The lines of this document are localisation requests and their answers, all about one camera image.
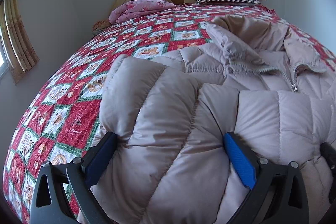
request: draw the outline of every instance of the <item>bed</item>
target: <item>bed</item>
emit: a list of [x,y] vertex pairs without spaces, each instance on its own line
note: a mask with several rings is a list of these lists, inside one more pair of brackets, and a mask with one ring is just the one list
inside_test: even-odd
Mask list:
[[[113,8],[129,0],[116,0]],[[290,26],[333,70],[335,56],[316,39],[279,18],[264,6],[201,5],[170,0],[177,5],[142,18],[113,25],[93,37],[48,80],[20,120],[4,166],[4,195],[23,223],[41,164],[64,164],[84,156],[101,130],[99,106],[111,64],[120,54],[151,59],[171,50],[211,43],[205,24],[217,15],[245,15]],[[65,185],[70,206],[78,205]]]

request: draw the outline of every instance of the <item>gold patterned curtain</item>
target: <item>gold patterned curtain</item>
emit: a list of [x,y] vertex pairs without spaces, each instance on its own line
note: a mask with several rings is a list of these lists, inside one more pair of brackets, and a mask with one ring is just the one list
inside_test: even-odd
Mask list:
[[0,5],[1,42],[14,82],[39,61],[23,26],[16,0],[4,0]]

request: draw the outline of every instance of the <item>yellow curtain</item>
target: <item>yellow curtain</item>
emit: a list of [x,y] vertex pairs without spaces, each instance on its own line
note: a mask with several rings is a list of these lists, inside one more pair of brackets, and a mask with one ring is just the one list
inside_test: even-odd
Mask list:
[[16,0],[4,0],[0,5],[1,42],[14,82],[39,61],[23,26]]

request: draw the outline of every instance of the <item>puffer jacket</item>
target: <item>puffer jacket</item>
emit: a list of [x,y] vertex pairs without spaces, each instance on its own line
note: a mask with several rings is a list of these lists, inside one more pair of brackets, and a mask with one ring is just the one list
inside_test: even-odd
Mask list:
[[115,60],[100,122],[119,145],[93,194],[120,224],[226,223],[247,194],[223,149],[234,131],[259,156],[299,163],[317,223],[333,181],[320,144],[336,139],[334,72],[285,25],[228,16],[207,32],[214,43],[155,62]]

